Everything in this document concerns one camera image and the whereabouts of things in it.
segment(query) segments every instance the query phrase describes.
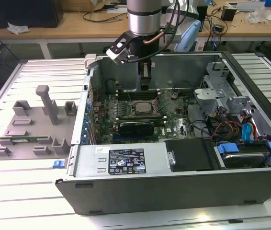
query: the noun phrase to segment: motherboard chip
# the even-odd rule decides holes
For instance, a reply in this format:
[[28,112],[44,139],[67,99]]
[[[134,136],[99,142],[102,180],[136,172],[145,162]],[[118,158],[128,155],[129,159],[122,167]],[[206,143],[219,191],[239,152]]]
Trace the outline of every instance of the motherboard chip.
[[151,112],[151,103],[149,102],[138,102],[135,104],[135,109],[137,111],[141,111],[141,112],[145,112],[145,113],[148,113],[148,112]]

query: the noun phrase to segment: warning label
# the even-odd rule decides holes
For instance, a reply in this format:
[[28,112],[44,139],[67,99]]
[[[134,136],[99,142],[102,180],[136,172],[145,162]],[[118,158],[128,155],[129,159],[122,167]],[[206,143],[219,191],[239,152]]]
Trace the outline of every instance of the warning label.
[[109,151],[109,174],[146,173],[144,149],[118,149]]

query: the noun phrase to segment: small black box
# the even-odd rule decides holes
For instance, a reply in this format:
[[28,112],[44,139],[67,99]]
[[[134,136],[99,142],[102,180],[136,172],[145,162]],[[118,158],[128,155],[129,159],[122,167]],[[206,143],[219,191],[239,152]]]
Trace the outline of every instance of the small black box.
[[235,17],[236,12],[237,12],[237,9],[224,7],[221,18],[224,21],[232,21],[233,18]]

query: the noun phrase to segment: desk leg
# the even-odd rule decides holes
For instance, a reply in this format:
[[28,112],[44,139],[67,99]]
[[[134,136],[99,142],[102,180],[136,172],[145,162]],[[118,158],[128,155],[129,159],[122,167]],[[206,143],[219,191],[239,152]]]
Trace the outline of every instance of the desk leg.
[[204,44],[206,43],[206,39],[205,38],[197,38],[196,41],[196,45],[195,45],[195,51],[203,51],[204,48]]
[[50,52],[50,47],[49,47],[48,43],[46,43],[46,42],[40,43],[40,47],[41,47],[41,50],[43,52],[45,59],[52,59],[53,58],[53,56]]

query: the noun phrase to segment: metal bracket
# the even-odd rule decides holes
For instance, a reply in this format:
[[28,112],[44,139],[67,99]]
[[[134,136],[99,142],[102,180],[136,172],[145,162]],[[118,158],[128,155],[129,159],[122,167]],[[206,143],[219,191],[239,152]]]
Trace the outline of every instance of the metal bracket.
[[251,100],[248,97],[229,97],[226,101],[226,105],[230,113],[237,114],[250,102]]

